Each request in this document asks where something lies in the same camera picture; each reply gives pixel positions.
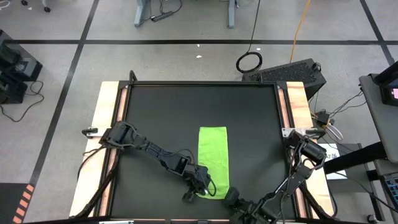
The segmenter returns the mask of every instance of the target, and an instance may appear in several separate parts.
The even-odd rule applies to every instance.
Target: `floor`
[[[235,28],[226,27],[228,4],[183,0],[183,7],[159,22],[134,27],[135,0],[52,0],[50,13],[41,2],[0,2],[0,29],[18,40],[44,65],[39,76],[45,100],[19,123],[0,116],[0,182],[30,183],[34,194],[25,222],[68,218],[86,139],[102,81],[139,80],[239,81],[235,62],[248,49],[257,1],[238,0]],[[292,40],[306,0],[262,1],[252,50],[263,68],[289,62]],[[159,2],[152,1],[153,14]],[[164,10],[179,1],[168,0]],[[294,61],[321,63],[327,84],[311,109],[333,110],[359,92],[358,78],[379,73],[398,58],[398,1],[313,0],[298,33]],[[253,67],[256,59],[242,61]],[[6,105],[19,117],[36,97]],[[364,102],[363,96],[352,105]],[[366,106],[335,116],[345,143],[378,141]],[[366,221],[373,213],[366,194],[336,194],[338,217]],[[392,223],[387,210],[386,223]]]

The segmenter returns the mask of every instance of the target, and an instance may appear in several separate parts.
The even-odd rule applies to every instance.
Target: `orange warning stripe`
[[[12,219],[14,223],[22,223],[22,221],[24,220],[24,216],[26,214],[26,210],[29,205],[29,201],[32,198],[34,190],[35,188],[32,185],[28,184],[26,186],[26,191],[22,193],[22,199],[19,201],[19,206],[17,207],[16,214]]]

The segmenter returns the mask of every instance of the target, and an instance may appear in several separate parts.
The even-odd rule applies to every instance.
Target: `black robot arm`
[[[119,121],[112,128],[108,128],[99,143],[117,149],[137,149],[157,159],[166,170],[181,176],[188,184],[189,191],[183,195],[183,201],[191,202],[196,193],[215,195],[215,192],[211,194],[208,191],[208,185],[212,180],[207,167],[195,164],[193,155],[190,157],[179,153],[186,149],[179,152],[166,151],[140,135],[137,129],[127,122]]]
[[[223,201],[224,205],[235,213],[237,220],[232,218],[231,221],[276,223],[281,215],[282,204],[285,199],[291,197],[302,186],[302,183],[311,176],[314,170],[323,167],[326,159],[326,149],[314,143],[308,137],[302,136],[293,130],[285,139],[285,145],[287,146],[287,154],[292,158],[288,177],[274,192],[266,194],[257,203],[246,201],[242,198],[239,199],[238,190],[231,187]],[[310,161],[313,165],[312,168],[305,166],[301,162],[301,155],[307,157],[303,162]],[[322,210],[309,191],[305,190],[303,195],[305,198],[312,199],[309,200],[310,205],[320,218],[333,219]]]

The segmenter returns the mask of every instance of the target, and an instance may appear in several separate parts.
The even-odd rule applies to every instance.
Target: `desk leg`
[[[350,167],[375,161],[376,159],[385,159],[387,157],[381,142],[366,146],[360,150],[345,154],[325,163],[323,169],[325,174],[331,174]]]
[[[136,18],[134,20],[134,26],[141,26],[142,15],[144,13],[145,5],[147,4],[147,0],[137,0],[137,12]]]
[[[235,0],[228,1],[228,28],[235,26]]]

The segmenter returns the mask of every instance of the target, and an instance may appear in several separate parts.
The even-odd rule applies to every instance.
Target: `green cloth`
[[[214,197],[209,194],[199,195],[208,199],[224,199],[229,189],[228,138],[226,127],[206,128],[199,130],[198,164],[207,166],[208,173],[216,185]],[[213,194],[214,187],[210,183],[209,191]]]

